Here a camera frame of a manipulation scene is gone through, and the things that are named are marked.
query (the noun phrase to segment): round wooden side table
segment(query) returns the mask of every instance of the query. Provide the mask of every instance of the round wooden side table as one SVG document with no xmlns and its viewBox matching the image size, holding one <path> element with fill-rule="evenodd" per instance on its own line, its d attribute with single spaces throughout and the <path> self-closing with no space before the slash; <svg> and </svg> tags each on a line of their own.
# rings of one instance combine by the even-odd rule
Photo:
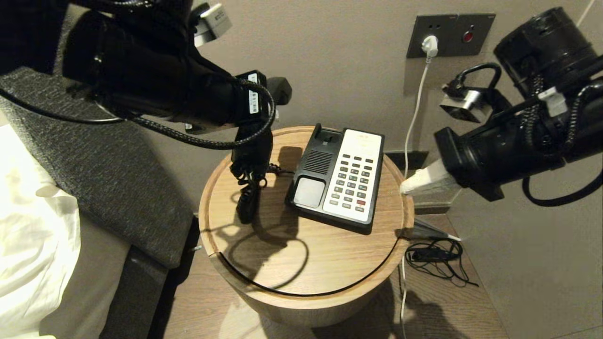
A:
<svg viewBox="0 0 603 339">
<path fill-rule="evenodd" d="M 271 162 L 295 170 L 314 127 L 273 131 Z M 399 238 L 414 222 L 403 176 L 384 156 L 370 235 L 298 216 L 285 205 L 292 175 L 267 174 L 251 224 L 236 215 L 241 186 L 230 156 L 209 178 L 199 206 L 203 247 L 213 266 L 258 313 L 290 325 L 321 327 L 360 310 L 402 260 L 409 242 Z"/>
</svg>

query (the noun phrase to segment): wall outlet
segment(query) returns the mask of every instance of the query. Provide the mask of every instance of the wall outlet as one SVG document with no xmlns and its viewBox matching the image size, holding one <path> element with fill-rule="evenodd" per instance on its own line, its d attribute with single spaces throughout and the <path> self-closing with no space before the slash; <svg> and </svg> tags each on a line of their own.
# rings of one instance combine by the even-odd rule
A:
<svg viewBox="0 0 603 339">
<path fill-rule="evenodd" d="M 423 40 L 438 38 L 438 57 L 477 55 L 490 32 L 495 14 L 419 15 L 412 30 L 407 58 L 425 58 Z"/>
</svg>

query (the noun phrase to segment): barcode label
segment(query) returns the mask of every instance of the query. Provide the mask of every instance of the barcode label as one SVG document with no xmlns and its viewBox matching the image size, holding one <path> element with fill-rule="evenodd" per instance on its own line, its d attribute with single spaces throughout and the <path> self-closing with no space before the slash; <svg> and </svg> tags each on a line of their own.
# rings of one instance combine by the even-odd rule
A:
<svg viewBox="0 0 603 339">
<path fill-rule="evenodd" d="M 257 84 L 257 73 L 247 76 L 247 80 Z M 259 98 L 256 92 L 249 91 L 249 114 L 255 114 L 260 111 Z"/>
</svg>

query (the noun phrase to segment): wooden floor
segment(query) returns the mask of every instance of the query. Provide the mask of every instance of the wooden floor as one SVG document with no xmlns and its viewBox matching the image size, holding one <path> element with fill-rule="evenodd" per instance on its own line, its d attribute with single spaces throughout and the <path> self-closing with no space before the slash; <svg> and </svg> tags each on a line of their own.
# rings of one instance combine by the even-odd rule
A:
<svg viewBox="0 0 603 339">
<path fill-rule="evenodd" d="M 455 234 L 445 215 L 418 217 Z M 479 284 L 467 254 L 463 266 L 469 278 Z M 403 338 L 398 277 L 395 271 L 364 309 L 342 323 L 326 328 L 294 328 L 273 322 L 249 308 L 200 250 L 195 254 L 188 279 L 176 291 L 164 338 Z M 408 265 L 406 279 L 406 338 L 507 338 L 482 287 L 460 288 Z"/>
</svg>

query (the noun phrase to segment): white bedsheet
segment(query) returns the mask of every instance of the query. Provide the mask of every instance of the white bedsheet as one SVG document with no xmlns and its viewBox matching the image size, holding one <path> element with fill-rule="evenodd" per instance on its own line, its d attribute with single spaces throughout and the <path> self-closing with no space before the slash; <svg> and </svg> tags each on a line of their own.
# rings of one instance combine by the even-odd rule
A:
<svg viewBox="0 0 603 339">
<path fill-rule="evenodd" d="M 80 252 L 77 200 L 0 127 L 0 338 L 40 338 Z M 42 338 L 54 338 L 51 335 Z"/>
</svg>

